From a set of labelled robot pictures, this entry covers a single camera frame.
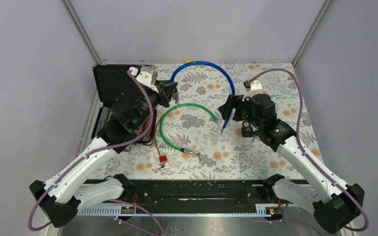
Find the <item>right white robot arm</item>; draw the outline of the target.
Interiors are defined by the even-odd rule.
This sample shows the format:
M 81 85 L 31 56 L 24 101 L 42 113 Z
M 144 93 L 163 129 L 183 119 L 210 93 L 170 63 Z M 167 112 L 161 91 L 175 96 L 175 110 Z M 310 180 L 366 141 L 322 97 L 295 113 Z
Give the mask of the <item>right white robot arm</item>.
M 269 95 L 256 94 L 252 98 L 229 95 L 218 111 L 228 120 L 233 110 L 234 121 L 246 121 L 254 127 L 254 135 L 290 162 L 312 187 L 308 189 L 281 175 L 273 175 L 262 190 L 266 201 L 283 199 L 305 209 L 330 234 L 346 228 L 362 214 L 363 188 L 357 183 L 348 184 L 321 163 L 301 143 L 297 132 L 277 117 L 276 105 Z

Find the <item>padlock keys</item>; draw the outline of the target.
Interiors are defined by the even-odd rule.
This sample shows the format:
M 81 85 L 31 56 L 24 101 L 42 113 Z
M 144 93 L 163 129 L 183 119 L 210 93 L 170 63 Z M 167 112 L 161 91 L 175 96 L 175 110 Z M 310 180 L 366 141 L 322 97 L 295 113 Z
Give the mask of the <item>padlock keys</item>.
M 258 137 L 253 137 L 253 139 L 252 139 L 252 144 L 255 142 L 255 141 L 259 141 L 259 138 Z

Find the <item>blue cable lock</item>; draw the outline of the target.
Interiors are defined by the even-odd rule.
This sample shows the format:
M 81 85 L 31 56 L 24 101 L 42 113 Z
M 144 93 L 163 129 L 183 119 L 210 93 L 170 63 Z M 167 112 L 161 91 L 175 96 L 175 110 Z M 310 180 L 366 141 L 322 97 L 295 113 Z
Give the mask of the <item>blue cable lock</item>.
M 177 67 L 173 70 L 171 76 L 170 76 L 170 81 L 174 82 L 177 78 L 177 75 L 179 72 L 181 72 L 183 69 L 186 69 L 191 66 L 206 66 L 213 68 L 217 70 L 220 74 L 224 76 L 224 78 L 227 80 L 228 85 L 230 87 L 231 95 L 235 95 L 236 89 L 233 80 L 231 79 L 230 75 L 218 64 L 209 62 L 209 61 L 204 61 L 204 60 L 195 60 L 195 61 L 190 61 L 186 63 L 178 63 Z

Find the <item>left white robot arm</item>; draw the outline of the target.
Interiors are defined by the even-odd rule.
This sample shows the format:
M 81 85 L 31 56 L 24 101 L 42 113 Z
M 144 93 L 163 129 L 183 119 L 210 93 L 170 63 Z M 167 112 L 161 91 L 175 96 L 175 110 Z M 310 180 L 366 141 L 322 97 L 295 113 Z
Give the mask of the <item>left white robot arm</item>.
M 169 107 L 178 100 L 177 82 L 159 81 L 157 70 L 150 65 L 130 66 L 126 72 L 111 74 L 107 79 L 95 76 L 98 96 L 109 118 L 95 129 L 90 144 L 62 171 L 46 181 L 30 184 L 35 197 L 34 208 L 40 208 L 55 228 L 68 224 L 77 213 L 96 204 L 132 198 L 132 183 L 122 174 L 98 184 L 85 181 L 108 160 L 148 133 L 157 106 Z

